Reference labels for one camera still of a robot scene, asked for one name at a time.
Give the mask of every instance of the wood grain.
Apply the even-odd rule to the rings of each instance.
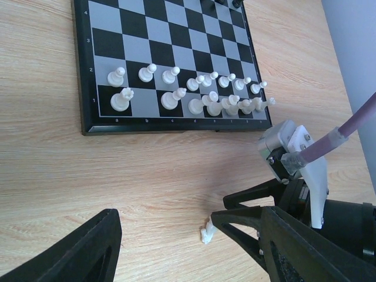
[[[349,118],[321,1],[245,5],[274,124],[318,139]],[[223,196],[272,178],[260,132],[83,137],[70,2],[3,0],[0,29],[0,275],[112,207],[116,281],[268,280],[226,236],[199,234]],[[357,135],[327,159],[331,199],[376,203]]]

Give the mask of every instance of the light wood surface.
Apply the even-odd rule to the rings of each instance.
[[[245,5],[273,123],[318,139],[349,118],[321,1]],[[260,132],[82,136],[70,1],[1,1],[0,65],[0,275],[116,208],[116,281],[268,280],[225,235],[199,233],[223,196],[272,178]],[[327,160],[329,198],[376,203],[357,135]]]

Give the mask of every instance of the chessboard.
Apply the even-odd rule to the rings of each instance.
[[[261,82],[244,4],[236,9],[232,0],[73,0],[72,10],[78,62],[82,133],[176,132],[186,130],[266,130],[271,127],[268,108],[248,115],[228,115],[223,109],[210,116],[188,110],[192,99],[215,91],[219,100],[238,95],[240,101],[266,100],[264,89],[254,95],[250,86]],[[150,82],[138,76],[154,63]],[[178,66],[173,84],[162,73]],[[110,86],[108,74],[122,67],[123,85]],[[218,72],[234,73],[236,79],[251,78],[243,90],[219,86],[219,77],[209,87],[186,92],[178,106],[161,105],[165,92],[187,88],[187,81]],[[114,94],[129,87],[134,91],[129,107],[118,112],[110,104]]]

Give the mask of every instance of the gray wall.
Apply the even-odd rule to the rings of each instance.
[[[351,109],[376,92],[376,0],[322,0]],[[376,191],[376,115],[359,129]]]

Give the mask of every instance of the black chessboard frame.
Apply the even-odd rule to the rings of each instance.
[[[268,108],[265,109],[266,119],[223,119],[220,117],[207,118],[207,113],[205,114],[205,118],[197,119],[183,117],[118,118],[100,116],[98,110],[99,106],[97,104],[99,101],[97,101],[96,76],[95,71],[93,70],[94,53],[92,47],[92,28],[90,26],[88,10],[89,0],[72,0],[73,30],[76,39],[76,61],[78,68],[79,102],[83,135],[162,132],[166,133],[184,132],[187,130],[256,131],[266,130],[272,126]],[[261,82],[261,75],[257,64],[257,59],[246,17],[246,11],[243,3],[241,5],[241,10],[244,15],[244,24],[246,26],[246,31],[249,37],[249,44],[251,52],[253,54],[252,60],[256,69],[257,79],[259,82]],[[250,92],[250,85],[248,85],[247,88],[249,95],[252,96],[253,94]],[[259,95],[254,95],[253,98],[260,96],[263,100],[266,100],[263,89],[260,91]]]

